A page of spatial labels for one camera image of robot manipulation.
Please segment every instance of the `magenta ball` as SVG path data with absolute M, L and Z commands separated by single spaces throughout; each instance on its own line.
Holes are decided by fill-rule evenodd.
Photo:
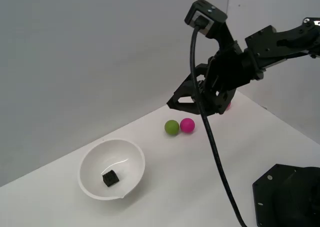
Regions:
M 191 133 L 195 129 L 195 122 L 191 118 L 184 118 L 180 122 L 180 129 L 182 132 Z

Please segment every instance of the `white wall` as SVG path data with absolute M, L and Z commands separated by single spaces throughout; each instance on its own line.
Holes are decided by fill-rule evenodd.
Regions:
M 194 1 L 0 0 L 0 186 L 165 105 Z
M 306 17 L 320 17 L 319 0 L 229 0 L 227 23 L 244 49 L 256 31 L 268 25 L 287 31 Z M 240 91 L 320 144 L 319 79 L 320 59 L 304 56 L 268 68 L 263 80 Z

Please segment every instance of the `white table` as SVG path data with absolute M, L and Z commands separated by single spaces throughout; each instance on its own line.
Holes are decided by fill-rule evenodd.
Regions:
M 169 119 L 192 117 L 192 135 L 164 133 Z M 256 226 L 252 183 L 274 164 L 320 167 L 320 146 L 237 92 L 231 109 L 209 118 L 240 212 Z M 145 154 L 141 183 L 124 199 L 99 201 L 78 186 L 92 146 L 111 138 Z M 201 118 L 164 106 L 0 188 L 1 227 L 236 227 Z

